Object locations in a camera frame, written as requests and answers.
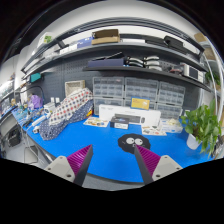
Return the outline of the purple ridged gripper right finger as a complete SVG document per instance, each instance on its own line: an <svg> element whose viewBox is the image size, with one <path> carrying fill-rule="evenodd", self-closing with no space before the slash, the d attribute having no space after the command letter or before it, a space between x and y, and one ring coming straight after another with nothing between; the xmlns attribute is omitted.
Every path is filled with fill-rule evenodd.
<svg viewBox="0 0 224 224"><path fill-rule="evenodd" d="M134 155L145 184L157 181L182 169L170 156L159 156L142 146L135 146Z"/></svg>

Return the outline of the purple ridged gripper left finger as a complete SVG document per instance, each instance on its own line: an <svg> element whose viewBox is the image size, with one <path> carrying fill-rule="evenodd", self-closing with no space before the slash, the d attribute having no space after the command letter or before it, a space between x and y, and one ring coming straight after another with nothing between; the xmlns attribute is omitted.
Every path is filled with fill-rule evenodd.
<svg viewBox="0 0 224 224"><path fill-rule="evenodd" d="M57 157L45 170L81 186L85 180L92 156L93 147L88 145L67 157Z"/></svg>

